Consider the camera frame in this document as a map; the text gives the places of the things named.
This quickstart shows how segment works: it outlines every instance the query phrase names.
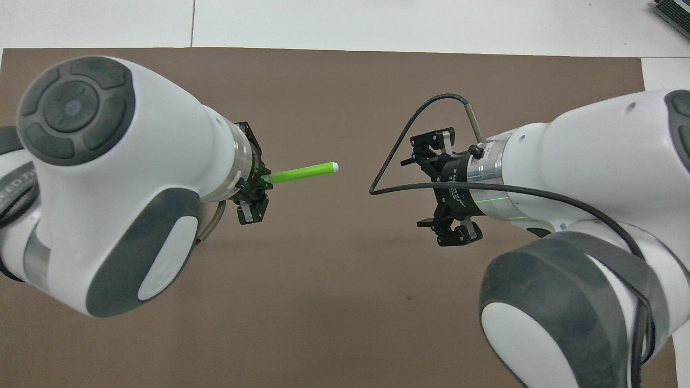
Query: green pen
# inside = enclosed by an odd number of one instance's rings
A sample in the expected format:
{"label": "green pen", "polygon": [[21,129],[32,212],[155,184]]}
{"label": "green pen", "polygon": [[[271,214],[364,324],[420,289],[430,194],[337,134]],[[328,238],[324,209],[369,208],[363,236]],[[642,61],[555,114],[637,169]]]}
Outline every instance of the green pen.
{"label": "green pen", "polygon": [[332,174],[338,172],[338,163],[328,162],[316,164],[314,166],[307,166],[296,168],[294,170],[281,171],[262,176],[262,179],[268,183],[283,183],[291,180],[300,180],[304,178],[316,177],[318,175]]}

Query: black cable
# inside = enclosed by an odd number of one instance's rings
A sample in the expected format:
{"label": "black cable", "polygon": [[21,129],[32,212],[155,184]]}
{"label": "black cable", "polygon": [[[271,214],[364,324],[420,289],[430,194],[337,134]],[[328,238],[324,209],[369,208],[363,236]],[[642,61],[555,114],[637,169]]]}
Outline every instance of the black cable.
{"label": "black cable", "polygon": [[[392,187],[387,187],[387,188],[380,188],[376,189],[376,186],[378,185],[379,181],[381,180],[381,177],[383,176],[384,172],[388,168],[388,165],[391,163],[391,160],[393,160],[393,156],[397,149],[400,147],[400,144],[402,141],[405,139],[405,136],[407,132],[410,130],[410,127],[412,124],[415,122],[417,117],[428,107],[431,105],[433,102],[441,100],[441,99],[456,99],[460,102],[463,103],[463,105],[468,106],[469,101],[465,99],[461,95],[456,95],[454,93],[444,93],[441,95],[434,96],[426,102],[424,102],[410,117],[410,119],[407,121],[407,124],[403,128],[402,132],[400,133],[400,136],[397,138],[397,141],[395,142],[395,145],[391,149],[390,153],[388,154],[388,157],[384,161],[383,165],[381,166],[381,169],[379,170],[379,173],[376,175],[374,178],[374,181],[371,183],[371,186],[369,186],[369,194],[371,195],[379,195],[379,194],[385,194],[385,193],[392,193],[395,191],[405,191],[405,190],[413,190],[417,188],[456,188],[460,190],[490,190],[490,191],[506,191],[506,192],[511,192],[511,193],[519,193],[519,194],[526,194],[526,195],[534,195],[536,197],[543,197],[549,200],[555,200],[559,202],[563,202],[565,204],[569,204],[571,206],[574,206],[576,208],[579,208],[580,210],[583,210],[595,218],[598,218],[601,220],[604,224],[606,224],[609,228],[611,228],[616,234],[618,234],[623,241],[627,244],[627,246],[630,248],[630,252],[634,254],[635,256],[639,257],[642,261],[645,261],[644,259],[644,254],[640,250],[640,247],[638,246],[637,242],[633,239],[633,237],[628,233],[625,229],[622,228],[613,218],[609,217],[606,213],[603,213],[599,209],[595,208],[594,206],[590,206],[582,201],[576,200],[574,198],[567,197],[565,195],[557,194],[557,193],[552,193],[550,191],[543,191],[543,190],[538,190],[536,188],[527,188],[527,187],[520,187],[520,186],[509,186],[509,185],[504,185],[504,184],[485,184],[485,183],[470,183],[470,182],[428,182],[428,183],[417,183],[417,184],[403,184],[399,186],[392,186]],[[619,280],[624,282],[627,286],[628,289],[633,292],[637,297],[638,297],[638,308],[637,308],[637,313],[635,315],[635,324],[634,324],[634,329],[633,329],[633,341],[631,344],[632,347],[632,352],[631,352],[631,372],[630,372],[630,378],[631,378],[631,385],[632,388],[639,388],[641,385],[641,375],[642,375],[642,363],[643,359],[644,361],[647,361],[651,357],[651,353],[654,349],[654,340],[655,340],[655,330],[654,330],[654,325],[653,321],[651,319],[651,305],[649,304],[649,300],[646,299],[637,289],[632,287],[625,279],[622,279],[620,276],[618,276]],[[643,349],[643,342],[644,342],[644,335],[645,333],[648,334],[647,336],[647,349]]]}
{"label": "black cable", "polygon": [[211,218],[211,221],[206,224],[206,227],[204,227],[203,231],[199,233],[197,236],[197,239],[195,240],[194,245],[197,246],[201,244],[206,238],[213,232],[216,226],[218,226],[218,222],[220,222],[221,217],[223,217],[223,213],[225,213],[225,200],[219,201],[218,206],[216,207],[215,213],[213,213],[213,217]]}

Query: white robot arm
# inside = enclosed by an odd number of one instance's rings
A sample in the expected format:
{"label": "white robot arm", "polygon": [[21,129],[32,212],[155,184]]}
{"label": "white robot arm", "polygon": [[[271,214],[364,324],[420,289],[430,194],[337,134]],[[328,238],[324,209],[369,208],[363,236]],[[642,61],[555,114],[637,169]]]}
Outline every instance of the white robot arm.
{"label": "white robot arm", "polygon": [[637,387],[642,362],[690,318],[690,91],[626,95],[488,139],[463,97],[440,95],[404,133],[443,98],[465,104],[477,144],[453,152],[452,128],[414,136],[402,164],[433,183],[376,190],[391,152],[370,193],[434,188],[434,218],[417,225],[441,246],[479,240],[476,215],[543,237],[486,270],[492,348],[527,387]]}
{"label": "white robot arm", "polygon": [[[84,314],[160,294],[197,242],[202,202],[232,199],[241,224],[263,219],[270,171],[248,124],[140,65],[58,64],[17,121],[21,145],[4,128],[13,146],[0,150],[0,268]],[[36,176],[39,199],[27,191]]]}

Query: gray joint cap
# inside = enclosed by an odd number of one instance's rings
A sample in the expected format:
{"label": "gray joint cap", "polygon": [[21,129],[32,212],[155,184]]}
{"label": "gray joint cap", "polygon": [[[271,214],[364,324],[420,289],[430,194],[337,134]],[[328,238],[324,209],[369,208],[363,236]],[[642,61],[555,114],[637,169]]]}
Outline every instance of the gray joint cap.
{"label": "gray joint cap", "polygon": [[[96,272],[86,295],[89,314],[99,318],[115,316],[152,300],[140,300],[137,293],[170,231],[185,216],[201,218],[199,194],[186,188],[167,188],[146,205]],[[185,263],[195,240],[196,233],[189,236]]]}
{"label": "gray joint cap", "polygon": [[581,387],[623,387],[628,341],[623,311],[606,276],[581,250],[545,237],[486,269],[480,315],[492,302],[532,317],[554,339]]}
{"label": "gray joint cap", "polygon": [[135,94],[127,66],[105,57],[62,62],[39,75],[19,105],[24,146],[56,166],[107,153],[132,123]]}

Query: brown mat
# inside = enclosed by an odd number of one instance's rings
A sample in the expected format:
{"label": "brown mat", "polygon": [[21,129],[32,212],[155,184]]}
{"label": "brown mat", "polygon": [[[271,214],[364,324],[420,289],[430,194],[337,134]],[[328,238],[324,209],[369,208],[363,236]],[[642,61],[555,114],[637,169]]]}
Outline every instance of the brown mat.
{"label": "brown mat", "polygon": [[[95,320],[0,280],[2,387],[518,387],[482,336],[486,265],[534,239],[485,217],[481,242],[442,249],[415,222],[430,191],[367,188],[414,110],[438,93],[473,104],[485,135],[643,89],[638,59],[187,49],[5,50],[0,124],[29,82],[80,55],[147,66],[233,121],[250,122],[274,171],[327,161],[336,175],[278,186],[265,222],[233,209],[160,298]],[[443,101],[414,133],[455,126]],[[382,184],[423,182],[399,152]],[[675,387],[670,343],[645,367]]]}

